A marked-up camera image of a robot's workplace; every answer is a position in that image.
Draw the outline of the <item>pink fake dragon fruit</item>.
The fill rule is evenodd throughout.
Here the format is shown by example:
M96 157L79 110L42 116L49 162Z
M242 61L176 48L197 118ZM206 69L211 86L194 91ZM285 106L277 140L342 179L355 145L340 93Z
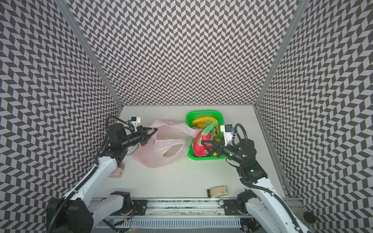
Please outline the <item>pink fake dragon fruit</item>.
M208 156L208 149L212 148L212 144L209 141L213 141L214 137L219 134L219 123L215 118L201 117L193 121L193 126L201 129L192 143L194 156L206 157Z

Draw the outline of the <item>pink printed plastic bag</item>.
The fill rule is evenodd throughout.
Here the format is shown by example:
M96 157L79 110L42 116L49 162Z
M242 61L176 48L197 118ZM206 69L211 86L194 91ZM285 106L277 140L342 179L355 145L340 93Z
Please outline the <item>pink printed plastic bag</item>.
M201 131L186 123L161 120L151 127L158 131L134 153L134 159L148 168L160 168L187 156L192 140Z

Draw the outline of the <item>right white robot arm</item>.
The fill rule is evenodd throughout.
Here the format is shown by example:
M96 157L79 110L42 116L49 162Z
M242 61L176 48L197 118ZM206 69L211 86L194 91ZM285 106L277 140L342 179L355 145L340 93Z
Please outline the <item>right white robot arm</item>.
M242 139L237 145L225 144L222 139L202 141L208 155L225 156L239 164L240 182L247 187L238 194L241 213L253 216L268 233L310 233L311 230L292 212L278 195L265 170L256 160L254 141Z

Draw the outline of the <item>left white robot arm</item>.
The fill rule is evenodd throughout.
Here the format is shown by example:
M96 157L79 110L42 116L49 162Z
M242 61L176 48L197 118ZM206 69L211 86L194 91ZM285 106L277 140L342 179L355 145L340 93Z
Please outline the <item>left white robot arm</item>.
M119 167L128 149L146 145L157 131L157 128L143 126L132 129L121 123L107 127L92 169L62 198L53 199L47 205L47 232L90 233L113 213L132 215L135 206L129 192L114 191L99 202L92 199L107 177Z

